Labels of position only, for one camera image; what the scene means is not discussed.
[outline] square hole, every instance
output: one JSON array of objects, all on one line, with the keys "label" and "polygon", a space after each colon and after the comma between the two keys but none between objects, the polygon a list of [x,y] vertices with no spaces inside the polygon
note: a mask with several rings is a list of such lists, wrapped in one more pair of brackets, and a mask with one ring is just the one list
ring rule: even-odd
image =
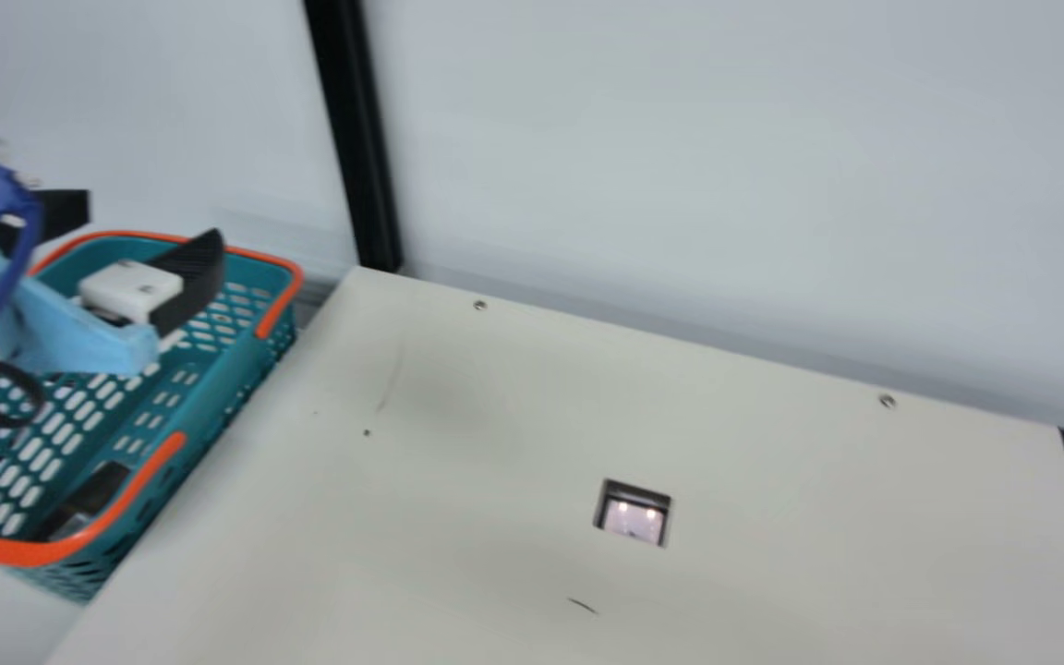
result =
[{"label": "square hole", "polygon": [[612,534],[664,547],[668,533],[671,497],[642,487],[605,480],[598,500],[594,526]]}]

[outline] black mark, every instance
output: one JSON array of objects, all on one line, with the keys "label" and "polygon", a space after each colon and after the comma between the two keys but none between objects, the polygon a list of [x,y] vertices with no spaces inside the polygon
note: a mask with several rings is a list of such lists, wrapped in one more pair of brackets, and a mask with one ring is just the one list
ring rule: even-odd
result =
[{"label": "black mark", "polygon": [[599,611],[592,609],[592,606],[586,605],[584,602],[579,601],[577,598],[566,598],[565,600],[572,602],[573,605],[583,606],[583,609],[591,611],[591,614],[594,614],[595,616],[599,615]]}]

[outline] white table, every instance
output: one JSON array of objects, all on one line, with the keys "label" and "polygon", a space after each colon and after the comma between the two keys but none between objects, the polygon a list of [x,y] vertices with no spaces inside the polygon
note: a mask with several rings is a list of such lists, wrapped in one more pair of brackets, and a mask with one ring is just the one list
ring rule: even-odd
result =
[{"label": "white table", "polygon": [[51,663],[1064,664],[1055,430],[879,395],[355,270]]}]

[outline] teal plastic basket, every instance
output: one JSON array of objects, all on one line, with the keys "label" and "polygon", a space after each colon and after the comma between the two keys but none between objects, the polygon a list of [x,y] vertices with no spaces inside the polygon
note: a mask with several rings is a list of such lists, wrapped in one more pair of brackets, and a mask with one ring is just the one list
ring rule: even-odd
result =
[{"label": "teal plastic basket", "polygon": [[[77,283],[123,257],[144,261],[185,238],[84,236],[37,278],[74,296]],[[301,270],[229,249],[220,294],[185,337],[139,376],[44,376],[47,404],[23,430],[0,430],[0,564],[68,600],[86,602],[296,337],[290,309]],[[0,403],[26,397],[0,380]],[[41,521],[101,464],[130,468],[109,505],[76,534],[33,543]]]}]

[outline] basket handle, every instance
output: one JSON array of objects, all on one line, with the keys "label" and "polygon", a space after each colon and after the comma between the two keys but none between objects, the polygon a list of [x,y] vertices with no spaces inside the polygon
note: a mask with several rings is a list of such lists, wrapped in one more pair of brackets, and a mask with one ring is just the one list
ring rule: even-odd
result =
[{"label": "basket handle", "polygon": [[[97,233],[87,233],[81,235],[80,238],[72,238],[64,245],[55,249],[51,254],[47,254],[47,257],[35,264],[35,268],[31,269],[31,275],[40,273],[40,270],[47,268],[55,260],[63,256],[64,254],[71,252],[72,249],[77,248],[78,245],[87,243],[88,240],[94,240],[97,238],[115,238],[116,236],[123,236],[123,238],[147,238],[151,240],[164,240],[166,243],[186,243],[190,238],[185,238],[182,235],[171,235],[168,233],[147,233],[145,231],[100,231]],[[290,305],[290,301],[295,299],[295,294],[303,285],[303,269],[298,267],[295,262],[283,260],[283,257],[278,257],[269,254],[263,254],[262,252],[254,252],[252,249],[240,249],[240,248],[227,248],[228,253],[236,254],[239,256],[250,257],[250,260],[255,260],[259,262],[266,262],[280,266],[290,271],[290,283],[284,289],[282,294],[278,295],[278,299],[273,300],[273,304],[266,307],[265,314],[262,315],[261,323],[256,325],[254,329],[254,334],[259,339],[266,339],[269,334],[273,332],[273,327],[278,325],[278,317],[282,316],[282,312],[286,311],[286,306]]]},{"label": "basket handle", "polygon": [[127,510],[130,510],[130,505],[138,498],[147,484],[185,444],[185,433],[173,432],[169,437],[166,437],[155,453],[151,454],[143,467],[138,468],[138,472],[122,489],[121,495],[110,502],[109,508],[105,509],[104,513],[101,513],[100,517],[90,521],[84,529],[77,531],[76,534],[51,543],[26,543],[24,541],[0,538],[0,564],[13,565],[16,568],[38,568],[40,565],[57,564],[81,551],[98,535],[105,533],[110,527],[113,527],[117,518],[126,514]]}]

